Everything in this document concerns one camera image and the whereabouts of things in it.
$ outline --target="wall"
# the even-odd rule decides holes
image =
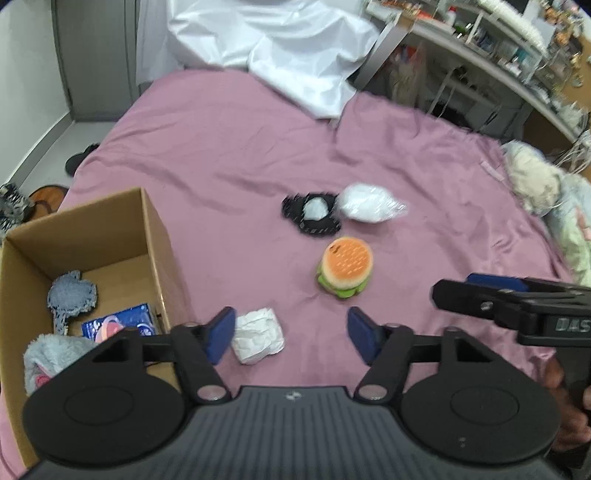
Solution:
[[[67,112],[50,0],[13,0],[0,11],[0,183]]]

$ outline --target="black slipper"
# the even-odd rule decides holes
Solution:
[[[76,173],[76,170],[78,169],[78,167],[80,167],[80,164],[84,161],[84,159],[92,152],[94,152],[94,150],[96,150],[97,148],[99,148],[99,144],[93,143],[92,145],[86,147],[86,150],[84,150],[83,152],[77,153],[68,158],[68,160],[66,161],[66,174],[69,177],[73,177],[74,173]]]
[[[304,220],[304,205],[315,198],[322,198],[328,205],[328,215],[320,220]],[[285,218],[291,219],[302,231],[312,236],[334,235],[340,230],[340,221],[333,217],[336,195],[331,193],[309,193],[308,195],[296,195],[286,197],[281,205],[281,211]]]

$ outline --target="blue box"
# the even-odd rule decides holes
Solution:
[[[136,327],[142,336],[156,335],[156,327],[147,303],[82,324],[82,335],[97,343],[104,342],[125,327]]]

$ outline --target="human hand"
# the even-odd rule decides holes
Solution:
[[[560,430],[552,444],[555,452],[566,452],[591,442],[591,427],[588,425],[587,415],[574,406],[569,392],[562,386],[563,380],[564,369],[552,357],[546,366],[543,386],[550,391],[560,408]],[[583,407],[591,410],[591,387],[587,387],[583,394]]]

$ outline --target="logo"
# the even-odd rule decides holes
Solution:
[[[303,395],[300,392],[292,390],[291,392],[286,393],[285,397],[289,401],[298,401],[301,397],[303,397]]]
[[[559,317],[556,320],[556,327],[554,330],[556,332],[589,333],[591,332],[591,320]]]

